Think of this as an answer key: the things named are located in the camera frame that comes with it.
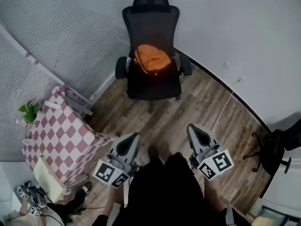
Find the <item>white cable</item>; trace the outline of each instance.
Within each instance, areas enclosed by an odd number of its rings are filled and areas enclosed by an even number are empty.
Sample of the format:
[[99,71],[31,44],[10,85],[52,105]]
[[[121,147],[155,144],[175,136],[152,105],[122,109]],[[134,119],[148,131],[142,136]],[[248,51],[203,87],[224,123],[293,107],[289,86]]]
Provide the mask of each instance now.
[[[236,85],[238,82],[240,82],[240,80],[237,80],[231,87],[233,87],[234,85]],[[220,117],[222,116],[222,113],[223,113],[224,109],[226,108],[227,103],[230,101],[230,99],[231,99],[233,93],[234,93],[234,90],[232,90],[232,93],[231,93],[231,95],[230,95],[228,101],[226,102],[224,108],[222,109],[222,112],[220,113],[220,116],[217,118],[217,120],[216,120],[216,122],[215,122],[215,124],[214,124],[214,126],[213,126],[213,128],[212,128],[212,131],[214,131],[215,126],[216,126],[217,123],[219,122],[219,119],[220,119]]]

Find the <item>wall outlet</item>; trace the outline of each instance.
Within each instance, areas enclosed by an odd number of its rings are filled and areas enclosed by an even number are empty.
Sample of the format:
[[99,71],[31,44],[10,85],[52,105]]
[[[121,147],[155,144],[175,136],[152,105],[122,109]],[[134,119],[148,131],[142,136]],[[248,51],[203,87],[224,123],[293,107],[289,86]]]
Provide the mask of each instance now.
[[227,63],[224,63],[224,64],[222,65],[222,67],[223,67],[225,70],[230,70],[230,69],[231,69],[231,66],[230,66],[229,64],[227,64]]
[[245,80],[246,80],[245,77],[242,75],[238,76],[238,78],[237,78],[238,83],[243,83],[243,82],[245,82]]

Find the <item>potted plant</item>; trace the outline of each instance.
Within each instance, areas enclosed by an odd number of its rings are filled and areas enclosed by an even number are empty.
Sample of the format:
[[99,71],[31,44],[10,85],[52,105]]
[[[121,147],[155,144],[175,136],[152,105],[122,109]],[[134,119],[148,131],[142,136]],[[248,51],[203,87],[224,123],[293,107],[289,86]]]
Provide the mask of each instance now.
[[35,121],[41,120],[44,116],[39,105],[33,105],[30,101],[28,101],[26,105],[21,106],[18,111],[24,114],[24,121],[29,125],[33,124]]

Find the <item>pink and white tablecloth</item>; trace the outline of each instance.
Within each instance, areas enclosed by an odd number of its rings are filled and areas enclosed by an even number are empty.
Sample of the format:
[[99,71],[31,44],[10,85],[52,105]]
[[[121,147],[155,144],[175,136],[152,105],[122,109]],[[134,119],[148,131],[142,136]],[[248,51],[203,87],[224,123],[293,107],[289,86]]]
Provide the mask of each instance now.
[[60,105],[61,109],[44,106],[44,118],[36,121],[28,133],[28,138],[35,139],[36,145],[23,145],[22,148],[32,169],[44,156],[66,185],[76,180],[99,147],[110,142],[107,135],[94,132],[68,105],[67,93],[72,92],[64,85],[52,90],[47,100]]

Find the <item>wooden floor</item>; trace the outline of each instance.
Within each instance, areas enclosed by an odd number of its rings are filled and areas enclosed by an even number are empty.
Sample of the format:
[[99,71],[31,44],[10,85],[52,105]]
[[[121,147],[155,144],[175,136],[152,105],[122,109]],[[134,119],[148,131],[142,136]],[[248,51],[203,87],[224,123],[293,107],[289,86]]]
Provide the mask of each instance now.
[[[192,151],[186,134],[187,125],[197,123],[213,129],[230,93],[197,67],[193,67],[191,76],[181,76],[181,83],[180,100],[157,101],[154,112],[149,114],[147,102],[127,97],[127,81],[115,80],[95,104],[90,125],[95,131],[108,134],[139,132],[138,164],[148,162],[147,148],[153,143],[159,147],[168,146],[171,152],[181,152],[188,159]],[[265,134],[249,111],[231,97],[214,132],[219,143],[229,150],[235,164],[220,179],[222,194],[243,214],[249,211],[269,180],[269,175],[262,167],[257,173],[252,172],[258,158],[242,159],[243,155],[258,150],[255,139],[251,137],[253,131],[261,136]],[[196,172],[195,176],[203,189],[201,173]],[[86,199],[87,207],[102,207],[106,202],[108,187],[96,179],[92,180],[94,188]],[[86,210],[74,221],[80,226],[91,225],[101,211]]]

